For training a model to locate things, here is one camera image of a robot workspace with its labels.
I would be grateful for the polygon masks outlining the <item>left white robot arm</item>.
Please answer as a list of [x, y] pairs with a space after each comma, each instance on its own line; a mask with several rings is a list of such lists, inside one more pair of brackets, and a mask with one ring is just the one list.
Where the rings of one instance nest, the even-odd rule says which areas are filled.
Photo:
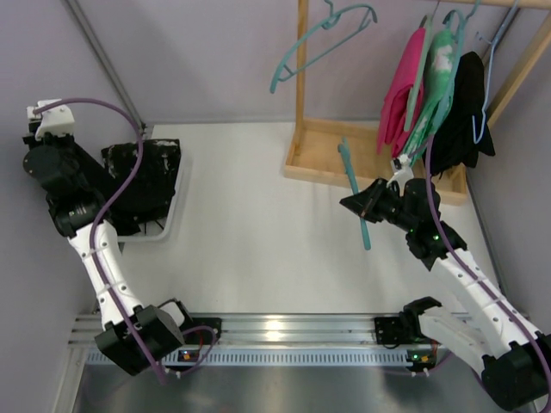
[[37, 136], [32, 122], [23, 141], [24, 170], [46, 191], [48, 212], [58, 233], [79, 254], [102, 314], [98, 349], [130, 375], [148, 367], [163, 372], [161, 360], [184, 343], [179, 323], [163, 308], [144, 305], [132, 292], [121, 266], [120, 234], [138, 226], [130, 192], [70, 134]]

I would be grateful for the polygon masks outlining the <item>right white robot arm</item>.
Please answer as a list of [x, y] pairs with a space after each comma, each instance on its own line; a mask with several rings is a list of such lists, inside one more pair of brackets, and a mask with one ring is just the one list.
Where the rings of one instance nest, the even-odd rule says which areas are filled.
[[501, 409], [513, 411], [550, 396], [550, 336], [520, 314], [485, 276], [463, 238], [441, 219], [433, 183], [413, 178], [400, 187], [378, 178], [341, 205], [369, 223], [406, 234], [408, 250], [453, 293], [471, 321], [426, 297], [400, 313], [414, 336], [446, 347], [478, 376]]

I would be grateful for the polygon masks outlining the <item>teal hanger with black trousers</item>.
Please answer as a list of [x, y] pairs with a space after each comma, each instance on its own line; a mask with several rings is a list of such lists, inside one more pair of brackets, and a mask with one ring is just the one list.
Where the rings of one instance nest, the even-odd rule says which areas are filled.
[[[348, 142], [348, 139], [345, 136], [343, 136], [341, 138], [341, 142], [338, 144], [337, 150], [338, 150], [338, 152], [340, 154], [340, 157], [341, 157], [341, 160], [343, 162], [344, 171], [345, 171], [345, 174], [348, 177], [352, 193], [357, 194], [359, 192], [359, 188], [358, 188], [358, 184], [357, 184], [357, 181], [356, 181], [356, 174], [355, 174], [355, 171], [353, 169], [352, 162], [351, 162], [349, 142]], [[361, 233], [362, 233], [363, 248], [366, 251], [369, 251], [369, 250], [371, 250], [371, 240], [370, 240], [370, 235], [369, 235], [369, 232], [368, 232], [368, 227], [367, 227], [366, 221], [364, 219], [360, 219], [360, 226], [361, 226]]]

